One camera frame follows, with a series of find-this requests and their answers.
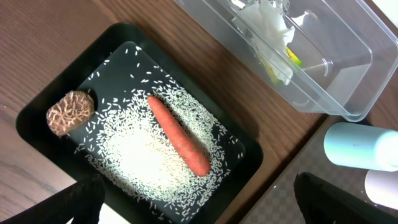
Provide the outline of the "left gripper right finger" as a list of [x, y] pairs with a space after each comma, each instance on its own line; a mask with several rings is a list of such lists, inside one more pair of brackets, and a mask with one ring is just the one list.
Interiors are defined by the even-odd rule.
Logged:
[[306, 224], [397, 224], [397, 217], [310, 172], [296, 175], [294, 193]]

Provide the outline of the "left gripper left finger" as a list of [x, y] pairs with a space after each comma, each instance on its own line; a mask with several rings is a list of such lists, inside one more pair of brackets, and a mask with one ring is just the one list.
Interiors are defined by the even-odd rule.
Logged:
[[3, 224], [90, 223], [97, 224], [105, 198], [102, 176], [95, 174], [14, 215]]

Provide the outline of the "white cup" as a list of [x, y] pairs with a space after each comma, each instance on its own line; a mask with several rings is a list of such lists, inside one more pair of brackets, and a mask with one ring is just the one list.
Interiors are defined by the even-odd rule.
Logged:
[[364, 188], [372, 202], [397, 210], [397, 172], [369, 170]]

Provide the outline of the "light blue cup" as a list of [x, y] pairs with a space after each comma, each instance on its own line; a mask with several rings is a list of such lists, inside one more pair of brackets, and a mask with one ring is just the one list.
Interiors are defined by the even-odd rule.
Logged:
[[397, 171], [397, 131], [339, 122], [325, 134], [324, 151], [338, 166]]

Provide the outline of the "white rice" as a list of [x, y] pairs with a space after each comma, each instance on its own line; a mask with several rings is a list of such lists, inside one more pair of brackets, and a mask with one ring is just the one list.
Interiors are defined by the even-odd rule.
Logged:
[[[245, 155], [243, 144], [134, 42], [112, 52], [80, 85], [97, 108], [69, 136], [75, 152], [159, 220], [190, 223]], [[158, 97], [210, 158], [196, 176], [158, 124], [147, 98]]]

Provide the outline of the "brown textured food piece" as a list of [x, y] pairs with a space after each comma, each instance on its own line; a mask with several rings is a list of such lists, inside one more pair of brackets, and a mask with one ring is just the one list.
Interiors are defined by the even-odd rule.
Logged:
[[91, 119], [95, 112], [95, 102], [84, 91], [70, 91], [51, 106], [46, 113], [50, 130], [62, 137]]

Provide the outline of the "orange carrot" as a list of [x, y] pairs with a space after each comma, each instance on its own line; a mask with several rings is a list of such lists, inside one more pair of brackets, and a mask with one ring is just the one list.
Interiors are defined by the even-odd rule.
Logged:
[[149, 96], [147, 102], [165, 135], [188, 168], [199, 177], [208, 175], [211, 164], [202, 147], [185, 132], [158, 98]]

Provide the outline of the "green foil snack wrapper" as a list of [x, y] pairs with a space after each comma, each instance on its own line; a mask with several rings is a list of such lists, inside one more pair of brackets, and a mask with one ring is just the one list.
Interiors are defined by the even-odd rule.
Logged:
[[[282, 49], [287, 56], [297, 65], [301, 66], [301, 60], [287, 47], [295, 34], [295, 27], [288, 28], [284, 21], [284, 9], [289, 6], [288, 1], [259, 1], [259, 12], [263, 22], [262, 35], [269, 39], [270, 43]], [[256, 40], [258, 57], [264, 64], [273, 84], [288, 85], [293, 76], [293, 71], [272, 53], [265, 44]]]

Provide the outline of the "white napkin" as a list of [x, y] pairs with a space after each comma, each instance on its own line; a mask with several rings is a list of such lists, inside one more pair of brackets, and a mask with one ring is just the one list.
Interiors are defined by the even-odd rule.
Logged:
[[281, 0], [253, 1], [242, 7], [232, 20], [249, 38], [258, 59], [276, 85], [288, 85], [293, 77], [292, 69], [273, 52], [277, 47], [288, 54], [287, 44], [293, 41], [295, 27], [288, 28], [284, 21], [289, 5], [289, 1]]

